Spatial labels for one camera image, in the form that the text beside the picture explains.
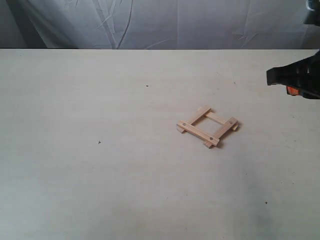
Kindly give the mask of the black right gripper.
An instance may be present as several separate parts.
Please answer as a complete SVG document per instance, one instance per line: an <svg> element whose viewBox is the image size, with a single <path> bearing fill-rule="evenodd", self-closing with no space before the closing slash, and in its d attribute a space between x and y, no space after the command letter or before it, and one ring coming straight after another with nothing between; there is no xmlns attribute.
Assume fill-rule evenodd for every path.
<svg viewBox="0 0 320 240"><path fill-rule="evenodd" d="M290 96L320 98L320 52L297 62L266 71L268 86L283 85Z"/></svg>

